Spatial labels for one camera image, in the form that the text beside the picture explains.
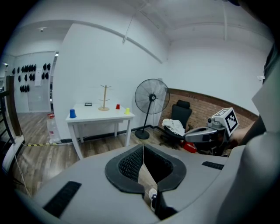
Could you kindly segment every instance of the red object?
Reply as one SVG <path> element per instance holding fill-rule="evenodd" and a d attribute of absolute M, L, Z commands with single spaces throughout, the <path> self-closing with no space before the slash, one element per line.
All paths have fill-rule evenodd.
<path fill-rule="evenodd" d="M 192 142 L 185 142 L 183 148 L 191 153 L 196 153 L 196 147 Z"/>
<path fill-rule="evenodd" d="M 48 114 L 49 119 L 53 119 L 54 118 L 54 113 Z"/>

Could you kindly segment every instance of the plastic water bottle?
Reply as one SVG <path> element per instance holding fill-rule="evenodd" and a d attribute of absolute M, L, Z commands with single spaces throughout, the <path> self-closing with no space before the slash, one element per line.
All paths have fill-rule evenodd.
<path fill-rule="evenodd" d="M 48 114 L 47 127 L 49 132 L 49 142 L 52 143 L 61 143 L 60 135 L 57 130 L 56 120 L 54 119 L 54 114 Z"/>

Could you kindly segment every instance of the blue cup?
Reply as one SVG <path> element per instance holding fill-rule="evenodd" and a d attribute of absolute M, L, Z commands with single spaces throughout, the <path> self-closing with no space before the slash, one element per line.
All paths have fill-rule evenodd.
<path fill-rule="evenodd" d="M 70 110 L 70 118 L 75 118 L 76 117 L 76 113 L 74 109 Z"/>

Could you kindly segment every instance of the white table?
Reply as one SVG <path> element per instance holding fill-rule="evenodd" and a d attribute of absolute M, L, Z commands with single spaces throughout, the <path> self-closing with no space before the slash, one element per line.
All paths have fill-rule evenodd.
<path fill-rule="evenodd" d="M 128 120 L 127 130 L 126 130 L 126 143 L 125 146 L 129 146 L 130 134 L 131 134 L 131 122 L 135 117 L 134 114 L 125 114 L 125 109 L 120 107 L 120 110 L 116 109 L 116 105 L 107 105 L 110 109 L 108 111 L 100 111 L 98 108 L 100 104 L 92 104 L 92 106 L 84 106 L 84 104 L 76 104 L 73 109 L 75 109 L 76 117 L 70 118 L 67 116 L 66 122 L 70 131 L 71 139 L 75 150 L 80 159 L 84 158 L 77 137 L 75 135 L 74 129 L 76 129 L 77 135 L 80 138 L 81 143 L 84 142 L 83 134 L 81 131 L 81 125 L 89 123 L 114 123 L 115 124 L 115 137 L 118 134 L 119 123 Z"/>

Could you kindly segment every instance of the yellow black tape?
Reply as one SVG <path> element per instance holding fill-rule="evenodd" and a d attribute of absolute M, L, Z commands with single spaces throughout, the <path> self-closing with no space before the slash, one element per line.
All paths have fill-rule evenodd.
<path fill-rule="evenodd" d="M 27 146 L 50 146 L 50 145 L 57 145 L 56 143 L 52 143 L 52 144 L 50 144 L 50 143 L 46 143 L 46 144 L 32 144 L 32 145 L 30 145 L 30 144 L 28 144 Z"/>

